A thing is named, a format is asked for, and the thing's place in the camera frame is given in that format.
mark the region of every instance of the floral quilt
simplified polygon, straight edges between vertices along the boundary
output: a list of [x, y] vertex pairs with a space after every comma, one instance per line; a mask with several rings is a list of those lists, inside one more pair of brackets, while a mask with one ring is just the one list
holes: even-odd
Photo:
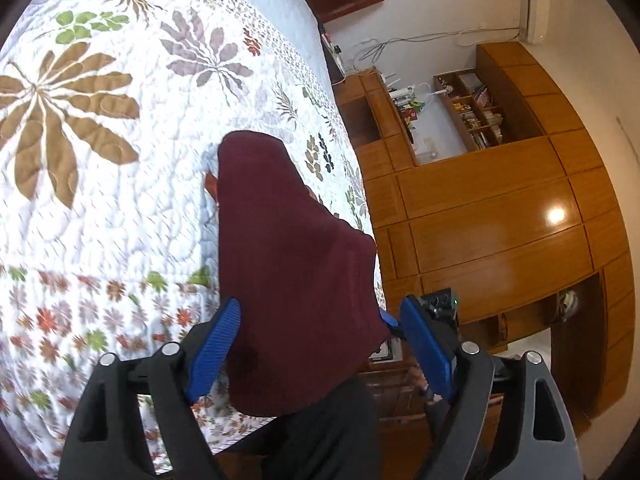
[[[104, 352], [150, 355], [217, 309], [204, 177], [233, 130], [281, 139], [310, 193], [372, 234], [334, 102], [244, 0], [33, 0], [0, 50], [0, 416], [41, 476]], [[193, 411], [214, 452], [268, 421], [233, 409], [224, 375]]]

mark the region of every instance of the white wall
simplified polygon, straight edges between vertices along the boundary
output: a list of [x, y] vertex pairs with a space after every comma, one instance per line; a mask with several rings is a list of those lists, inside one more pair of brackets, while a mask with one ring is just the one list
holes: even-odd
[[[545, 43], [529, 51], [549, 72], [587, 127], [616, 190], [625, 219], [640, 300], [640, 55], [606, 0], [552, 0]], [[640, 314], [636, 314], [640, 334]], [[597, 478], [640, 416], [640, 345], [628, 389], [581, 437], [588, 478]]]
[[[470, 28], [518, 27], [520, 0], [386, 0], [373, 7], [354, 12], [326, 25], [335, 44], [343, 51], [347, 69], [355, 65], [364, 70], [370, 61], [354, 60], [354, 54], [367, 40], [410, 38], [436, 32], [457, 32]], [[461, 37], [450, 36], [426, 43], [395, 43], [386, 47], [376, 66], [385, 75], [395, 73], [400, 86], [428, 82], [433, 76], [471, 68], [476, 63], [474, 46], [460, 43], [512, 38], [517, 30], [475, 32]], [[459, 155], [466, 151], [458, 133], [438, 99], [426, 107], [415, 122], [414, 137], [431, 137], [439, 157]]]

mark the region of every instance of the metal bolt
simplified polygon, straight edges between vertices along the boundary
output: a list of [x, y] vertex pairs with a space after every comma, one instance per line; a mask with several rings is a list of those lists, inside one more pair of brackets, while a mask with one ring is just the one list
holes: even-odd
[[475, 355], [480, 351], [480, 347], [473, 341], [465, 341], [462, 343], [462, 351], [466, 354]]
[[527, 361], [535, 365], [539, 365], [542, 362], [542, 356], [538, 352], [527, 352]]
[[176, 355], [180, 351], [180, 345], [178, 343], [167, 343], [162, 347], [162, 353], [164, 355]]
[[99, 363], [102, 366], [111, 366], [116, 361], [116, 354], [108, 353], [100, 358]]

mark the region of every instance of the folded maroon garment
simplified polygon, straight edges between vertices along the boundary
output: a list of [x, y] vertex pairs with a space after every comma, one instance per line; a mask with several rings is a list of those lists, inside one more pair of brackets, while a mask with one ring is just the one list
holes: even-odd
[[376, 245], [311, 198], [280, 140], [233, 132], [218, 160], [220, 292], [242, 317], [226, 361], [231, 401], [248, 415], [296, 412], [389, 337]]

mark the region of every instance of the bookshelf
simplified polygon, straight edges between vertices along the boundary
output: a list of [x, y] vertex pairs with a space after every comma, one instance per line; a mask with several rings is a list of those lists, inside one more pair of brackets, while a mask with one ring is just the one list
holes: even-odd
[[476, 69], [438, 74], [434, 82], [436, 90], [452, 89], [439, 97], [467, 151], [486, 150], [515, 140], [504, 109], [478, 79]]

